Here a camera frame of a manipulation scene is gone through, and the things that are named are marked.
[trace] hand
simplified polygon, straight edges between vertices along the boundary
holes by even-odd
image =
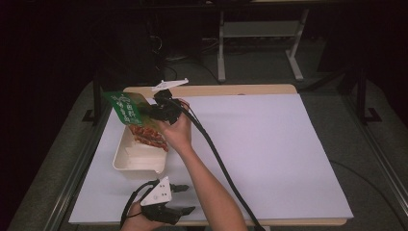
[[[144,215],[140,214],[140,212],[140,202],[134,202],[129,209],[128,217],[132,215],[136,216],[127,218],[120,231],[151,231],[165,225],[162,222],[152,221],[146,218]]]
[[[188,110],[189,103],[180,99],[183,107]],[[180,114],[178,120],[172,125],[168,122],[156,121],[166,141],[180,154],[185,150],[191,149],[191,121],[184,115]]]

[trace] dark floor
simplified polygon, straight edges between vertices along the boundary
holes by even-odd
[[[86,37],[94,15],[78,11],[70,2],[1,5],[1,26],[6,32],[1,45],[5,67],[1,69],[6,83],[2,97],[7,99],[3,100],[6,107],[2,120],[6,126],[2,137],[7,139],[0,161],[0,229],[5,230],[78,95],[93,78]],[[408,66],[408,39],[400,33],[407,24],[404,14],[390,14],[383,13],[375,19],[381,22],[377,23],[381,31],[377,44],[387,45],[373,46],[374,59],[370,59],[368,67],[371,80],[385,91],[390,105],[408,124],[404,103],[408,99],[408,78],[404,73]]]

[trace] white table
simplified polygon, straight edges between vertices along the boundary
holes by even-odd
[[[134,90],[151,96],[146,88],[127,89]],[[172,92],[191,103],[262,225],[341,225],[353,217],[302,100],[292,86],[179,87]],[[247,95],[224,95],[238,93]],[[114,169],[123,129],[112,111],[69,222],[118,223],[130,194],[151,180],[131,180]],[[192,139],[203,162],[232,193],[209,145],[195,128]],[[172,149],[167,154],[165,175],[172,184],[191,186],[186,192],[174,193],[167,204],[196,206],[178,225],[206,224],[188,172]],[[243,208],[242,212],[247,223],[252,224]]]

